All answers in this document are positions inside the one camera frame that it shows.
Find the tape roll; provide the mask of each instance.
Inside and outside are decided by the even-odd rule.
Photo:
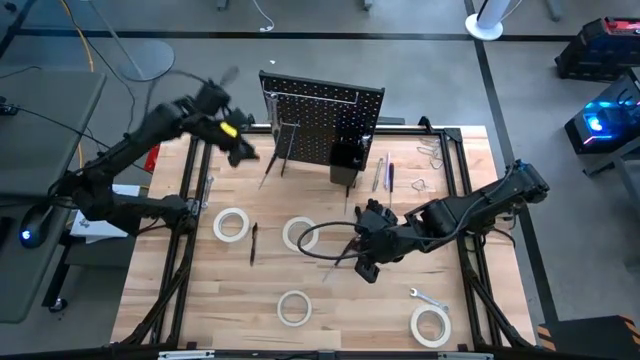
[[[284,300],[286,298],[288,298],[289,296],[300,296],[307,303],[307,313],[304,315],[302,320],[300,320],[298,322],[295,322],[295,323],[285,319],[284,315],[282,315],[282,304],[284,304]],[[291,326],[291,327],[302,326],[307,321],[309,321],[309,318],[311,317],[311,299],[309,299],[307,294],[303,293],[300,290],[287,291],[286,293],[284,293],[284,295],[282,295],[280,297],[280,300],[278,300],[278,310],[277,311],[278,311],[278,318],[280,319],[280,321],[282,321],[283,324],[285,324],[287,326]]]
[[[222,233],[222,223],[228,217],[233,215],[238,215],[242,219],[242,229],[240,229],[239,233],[233,236],[227,236]],[[247,232],[249,232],[249,216],[246,212],[242,211],[242,209],[239,208],[224,209],[218,214],[218,216],[216,216],[216,219],[213,221],[213,233],[218,239],[227,243],[236,242],[242,239],[243,237],[245,237],[245,235],[247,235]]]
[[[436,340],[428,340],[425,339],[420,331],[418,331],[418,319],[420,315],[424,313],[433,313],[441,324],[440,335],[436,338]],[[428,348],[438,348],[444,345],[447,341],[449,341],[449,337],[451,337],[451,320],[449,316],[439,307],[431,304],[422,305],[416,308],[411,314],[411,321],[409,322],[409,326],[411,327],[411,334],[422,346],[426,346]]]
[[[300,252],[300,250],[298,250],[298,245],[296,244],[298,239],[295,239],[294,241],[291,241],[291,239],[289,239],[289,231],[291,231],[291,228],[299,223],[304,223],[311,226],[316,226],[316,224],[311,221],[311,219],[309,219],[308,217],[304,217],[304,216],[298,216],[295,217],[289,221],[287,221],[287,223],[284,225],[284,229],[282,229],[282,241],[284,241],[284,244],[291,250],[296,251],[296,252]],[[312,247],[314,247],[316,245],[316,243],[318,242],[318,230],[313,230],[311,233],[311,241],[309,241],[307,244],[302,245],[302,248],[309,251],[311,250]]]

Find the pegboard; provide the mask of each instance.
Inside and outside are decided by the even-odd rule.
[[[384,88],[372,89],[264,71],[260,71],[260,83],[269,120],[277,120],[271,125],[279,158],[287,156],[292,136],[288,159],[319,165],[329,165],[331,147],[335,143],[362,145],[364,160],[360,171],[364,171]]]

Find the gray floor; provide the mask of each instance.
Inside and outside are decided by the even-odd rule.
[[[213,0],[100,1],[121,30],[257,31],[266,26],[250,0],[231,0],[219,13]],[[283,32],[464,33],[462,0],[377,0],[371,13],[357,1],[261,0],[263,9]],[[476,9],[481,1],[475,1]],[[640,16],[633,0],[565,0],[559,23],[548,18],[542,0],[525,0],[505,20],[507,34],[574,35],[600,16]],[[86,3],[70,1],[78,22],[87,29],[103,29]],[[39,1],[25,28],[69,28],[55,1]],[[136,46],[143,40],[125,40]],[[124,61],[113,41],[92,39],[112,63]],[[404,117],[415,123],[427,115],[441,125],[485,125],[494,160],[502,171],[502,149],[487,95],[469,41],[382,40],[241,40],[202,39],[167,42],[176,52],[176,69],[218,78],[229,66],[241,69],[229,86],[235,105],[266,117],[260,96],[259,70],[386,88],[383,116]],[[533,163],[551,186],[549,198],[531,207],[547,274],[561,319],[626,314],[640,321],[640,279],[625,263],[640,256],[637,215],[614,174],[588,179],[562,131],[563,124],[606,84],[559,80],[553,58],[563,43],[501,42],[485,44],[508,135],[518,158]],[[108,69],[96,57],[97,71]],[[79,39],[17,37],[0,59],[0,73],[28,65],[47,69],[85,71]],[[107,144],[118,141],[128,122],[130,99],[122,84],[109,74],[90,127]],[[143,101],[147,84],[129,83]],[[196,84],[167,77],[153,102],[193,93]],[[136,121],[142,112],[136,108]],[[85,157],[95,151],[83,141]],[[149,177],[128,170],[123,183],[148,184]],[[532,321],[543,321],[521,234],[516,233],[517,256]],[[71,306],[62,316],[34,306],[19,325],[0,325],[0,353],[90,347],[109,341],[125,271],[74,270],[64,289]],[[95,333],[86,331],[90,324]]]

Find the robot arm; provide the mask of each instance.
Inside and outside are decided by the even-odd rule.
[[[398,225],[391,210],[370,199],[365,211],[356,209],[361,240],[355,270],[367,282],[377,280],[376,263],[401,261],[418,250],[431,252],[455,239],[461,232],[484,234],[495,224],[495,217],[523,203],[544,200],[549,186],[530,164],[516,161],[507,174],[471,194],[428,202],[405,214]]]
[[[190,231],[193,215],[178,195],[163,199],[118,195],[112,191],[113,179],[157,144],[185,132],[226,152],[233,167],[242,160],[258,159],[253,146],[241,134],[250,120],[239,109],[230,111],[229,101],[229,95],[210,81],[195,98],[184,97],[158,105],[145,116],[140,128],[125,134],[122,141],[100,153],[81,171],[63,177],[52,186],[50,195],[71,197],[88,220],[106,220],[125,231],[125,224],[135,217],[161,218],[180,233]],[[221,110],[226,110],[225,118],[214,119]]]

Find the wooden table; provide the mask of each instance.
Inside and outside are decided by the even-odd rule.
[[[495,181],[497,176],[485,128],[461,129],[473,187]],[[456,345],[461,343],[473,346],[455,242],[430,254],[414,252],[400,263],[382,265],[378,282],[367,284],[353,271],[355,259],[343,261],[323,283],[333,262],[292,252],[282,240],[282,228],[293,217],[307,216],[317,224],[330,220],[354,221],[356,204],[365,204],[371,197],[387,204],[389,194],[382,182],[375,193],[371,191],[378,159],[386,156],[387,151],[392,153],[396,166],[392,209],[400,218],[431,199],[448,196],[444,169],[432,168],[429,157],[416,151],[420,145],[417,136],[375,137],[367,170],[361,174],[357,188],[351,191],[346,215],[345,188],[329,182],[328,167],[288,162],[281,178],[282,160],[278,160],[258,191],[272,154],[273,139],[268,135],[247,137],[262,154],[261,162],[243,162],[232,169],[223,154],[214,152],[210,173],[215,182],[209,194],[209,208],[202,214],[198,228],[181,344],[197,341],[199,348],[246,350],[424,351],[428,349],[418,344],[409,330],[411,313],[424,303],[409,297],[409,288],[416,287],[449,305],[453,331],[443,349],[456,350]],[[149,196],[178,193],[188,144],[187,136],[163,144]],[[451,153],[457,169],[455,151]],[[193,189],[198,171],[194,169]],[[456,177],[457,188],[462,189],[457,173]],[[426,181],[426,191],[419,193],[411,188],[411,182],[418,178]],[[251,225],[259,223],[253,267],[249,266],[250,233],[232,244],[213,235],[216,214],[229,207],[246,211]],[[339,254],[352,237],[352,231],[346,226],[323,229],[313,251]],[[156,300],[168,242],[166,229],[138,238],[113,329],[113,341],[129,335]],[[511,242],[491,233],[485,251],[498,305],[522,336],[534,342]],[[313,304],[311,319],[299,328],[283,325],[276,315],[280,296],[294,289],[304,291]],[[482,331],[489,341],[486,312],[479,300],[477,303]],[[286,311],[300,312],[301,309],[291,304]],[[163,336],[169,332],[171,316],[172,311],[168,310]],[[421,330],[426,337],[439,333],[439,328],[431,323],[421,324]]]

